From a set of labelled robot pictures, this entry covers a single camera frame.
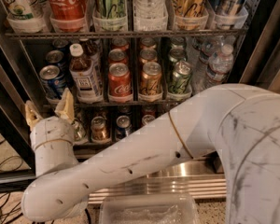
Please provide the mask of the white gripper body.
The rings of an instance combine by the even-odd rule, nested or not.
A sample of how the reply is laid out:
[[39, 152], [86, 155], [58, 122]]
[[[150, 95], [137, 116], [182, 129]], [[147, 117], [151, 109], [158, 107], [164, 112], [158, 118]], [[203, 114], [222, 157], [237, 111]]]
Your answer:
[[77, 165], [73, 150], [74, 128], [64, 119], [50, 117], [40, 120], [32, 129], [30, 138], [37, 175]]

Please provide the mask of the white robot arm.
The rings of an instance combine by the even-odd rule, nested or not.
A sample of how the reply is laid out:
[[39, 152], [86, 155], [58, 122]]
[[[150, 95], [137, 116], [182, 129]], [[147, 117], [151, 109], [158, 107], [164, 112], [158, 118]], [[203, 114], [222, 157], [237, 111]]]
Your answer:
[[96, 190], [216, 151], [226, 178], [227, 224], [280, 224], [280, 94], [243, 84], [212, 87], [84, 162], [74, 129], [59, 117], [28, 116], [36, 179], [26, 218], [77, 215]]

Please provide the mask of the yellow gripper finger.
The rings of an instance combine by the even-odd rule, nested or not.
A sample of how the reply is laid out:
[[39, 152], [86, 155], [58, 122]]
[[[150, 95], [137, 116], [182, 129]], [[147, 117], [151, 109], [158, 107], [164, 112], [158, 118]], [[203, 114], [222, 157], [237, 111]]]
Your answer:
[[59, 118], [68, 121], [70, 124], [73, 123], [75, 119], [74, 97], [68, 88], [64, 90], [62, 99], [55, 108], [55, 114]]
[[32, 130], [36, 126], [36, 124], [43, 119], [43, 117], [37, 111], [35, 104], [30, 100], [25, 103], [24, 108], [26, 123], [30, 127], [30, 130]]

